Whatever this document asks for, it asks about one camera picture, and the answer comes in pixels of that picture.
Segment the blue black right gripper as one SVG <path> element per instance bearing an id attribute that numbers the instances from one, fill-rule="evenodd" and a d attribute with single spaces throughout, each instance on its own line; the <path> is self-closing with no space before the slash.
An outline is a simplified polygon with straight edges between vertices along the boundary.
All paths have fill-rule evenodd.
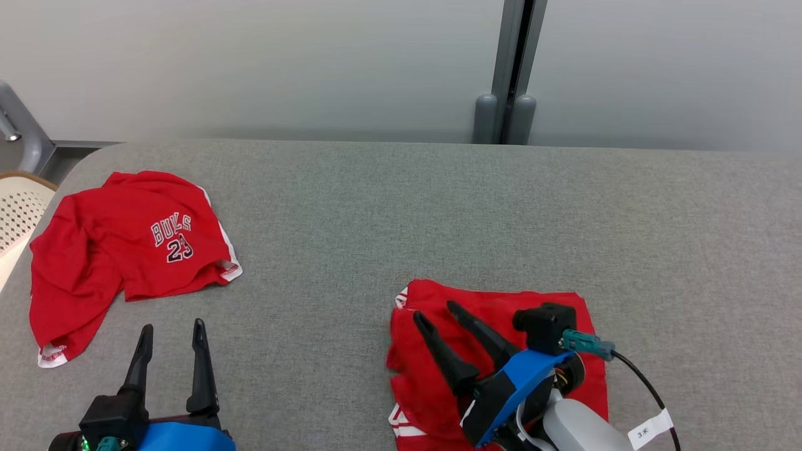
<path id="1" fill-rule="evenodd" d="M 551 443 L 532 436 L 527 427 L 544 417 L 553 390 L 567 396 L 582 385 L 585 366 L 581 357 L 572 351 L 559 356 L 520 352 L 518 346 L 456 301 L 447 301 L 447 310 L 478 340 L 498 370 L 478 378 L 479 369 L 463 360 L 422 312 L 413 314 L 444 380 L 455 396 L 461 396 L 461 430 L 467 442 L 477 449 L 488 445 L 501 449 L 550 448 Z"/>

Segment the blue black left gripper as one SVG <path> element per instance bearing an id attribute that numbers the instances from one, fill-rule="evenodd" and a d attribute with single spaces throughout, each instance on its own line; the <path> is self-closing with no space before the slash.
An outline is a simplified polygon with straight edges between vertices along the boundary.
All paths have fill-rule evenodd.
<path id="1" fill-rule="evenodd" d="M 143 326 L 123 385 L 118 393 L 146 394 L 148 365 L 153 352 L 153 325 Z M 219 413 L 217 383 L 213 373 L 206 326 L 202 319 L 193 323 L 194 352 L 192 392 L 186 402 L 191 416 Z M 210 425 L 175 422 L 152 423 L 139 416 L 99 416 L 84 418 L 78 431 L 58 434 L 49 450 L 235 450 L 237 445 L 225 431 Z"/>

